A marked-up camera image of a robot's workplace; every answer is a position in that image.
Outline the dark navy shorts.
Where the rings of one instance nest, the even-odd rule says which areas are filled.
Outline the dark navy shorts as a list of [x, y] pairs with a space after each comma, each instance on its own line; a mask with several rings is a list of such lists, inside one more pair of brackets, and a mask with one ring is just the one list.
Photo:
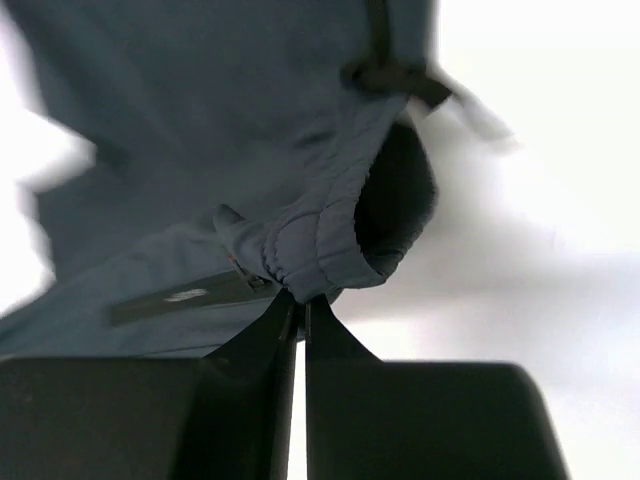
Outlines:
[[48, 114], [95, 146], [34, 191], [55, 281], [5, 355], [203, 356], [281, 289], [383, 284], [436, 201], [410, 98], [428, 1], [8, 1]]

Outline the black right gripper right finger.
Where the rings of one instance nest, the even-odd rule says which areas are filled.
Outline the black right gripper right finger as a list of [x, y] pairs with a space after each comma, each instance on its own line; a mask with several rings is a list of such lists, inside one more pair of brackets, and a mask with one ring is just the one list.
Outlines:
[[512, 363], [384, 361], [324, 298], [305, 308], [307, 474], [564, 479], [544, 400]]

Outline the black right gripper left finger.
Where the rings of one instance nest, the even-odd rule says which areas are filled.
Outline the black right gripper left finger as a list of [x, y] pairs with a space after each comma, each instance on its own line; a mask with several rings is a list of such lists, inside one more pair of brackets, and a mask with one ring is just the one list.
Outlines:
[[283, 479], [295, 303], [279, 293], [201, 359], [1, 364], [5, 479]]

